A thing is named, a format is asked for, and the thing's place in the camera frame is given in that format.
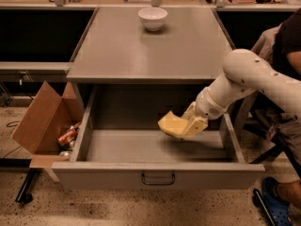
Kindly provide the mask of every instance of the blue shoe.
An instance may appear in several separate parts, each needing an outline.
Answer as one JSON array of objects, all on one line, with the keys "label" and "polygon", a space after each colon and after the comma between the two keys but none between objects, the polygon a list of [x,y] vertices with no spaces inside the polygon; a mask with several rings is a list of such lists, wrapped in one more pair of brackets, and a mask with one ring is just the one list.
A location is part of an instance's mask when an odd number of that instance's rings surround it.
[{"label": "blue shoe", "polygon": [[267,177],[262,181],[262,195],[266,207],[272,214],[277,226],[293,226],[289,216],[289,203],[277,200],[277,196],[272,196],[271,188],[275,188],[277,180]]}]

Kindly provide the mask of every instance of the countertop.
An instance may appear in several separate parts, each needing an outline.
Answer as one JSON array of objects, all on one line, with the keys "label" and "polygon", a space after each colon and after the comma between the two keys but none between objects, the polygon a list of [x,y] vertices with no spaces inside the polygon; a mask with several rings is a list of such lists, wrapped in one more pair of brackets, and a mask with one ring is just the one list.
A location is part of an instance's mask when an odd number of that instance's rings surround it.
[{"label": "countertop", "polygon": [[160,31],[140,23],[143,7],[100,7],[67,79],[88,83],[195,83],[214,80],[230,45],[214,13],[165,7]]}]

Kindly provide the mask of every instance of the bowl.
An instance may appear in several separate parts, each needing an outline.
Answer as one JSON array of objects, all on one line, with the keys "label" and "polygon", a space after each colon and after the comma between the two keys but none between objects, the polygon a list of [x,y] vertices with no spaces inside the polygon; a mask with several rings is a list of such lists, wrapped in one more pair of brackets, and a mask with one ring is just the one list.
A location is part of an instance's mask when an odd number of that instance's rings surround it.
[{"label": "bowl", "polygon": [[157,31],[166,22],[167,11],[162,8],[142,8],[138,15],[146,29]]}]

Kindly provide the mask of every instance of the gray drawer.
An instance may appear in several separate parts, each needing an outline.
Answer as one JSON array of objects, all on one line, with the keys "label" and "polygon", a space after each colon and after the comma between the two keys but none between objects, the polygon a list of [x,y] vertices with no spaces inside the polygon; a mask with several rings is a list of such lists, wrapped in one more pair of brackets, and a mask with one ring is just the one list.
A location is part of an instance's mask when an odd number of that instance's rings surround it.
[{"label": "gray drawer", "polygon": [[159,130],[159,119],[170,109],[182,113],[200,89],[96,85],[71,160],[53,164],[59,181],[68,188],[249,188],[264,167],[245,162],[228,114],[189,141]]},{"label": "gray drawer", "polygon": [[66,63],[65,68],[43,69],[45,63],[40,63],[39,70],[28,69],[12,69],[0,70],[0,81],[2,82],[67,82],[68,66]]}]

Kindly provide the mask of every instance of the cardboard box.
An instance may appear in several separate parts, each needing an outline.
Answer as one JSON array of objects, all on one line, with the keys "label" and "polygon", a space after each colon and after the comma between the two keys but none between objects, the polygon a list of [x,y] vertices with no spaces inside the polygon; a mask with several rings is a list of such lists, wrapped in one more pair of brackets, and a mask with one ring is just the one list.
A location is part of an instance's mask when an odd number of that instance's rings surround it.
[{"label": "cardboard box", "polygon": [[81,121],[84,107],[75,89],[67,83],[62,96],[44,82],[34,101],[12,134],[12,138],[33,154],[31,168],[47,168],[54,161],[68,160],[59,155],[57,138]]}]

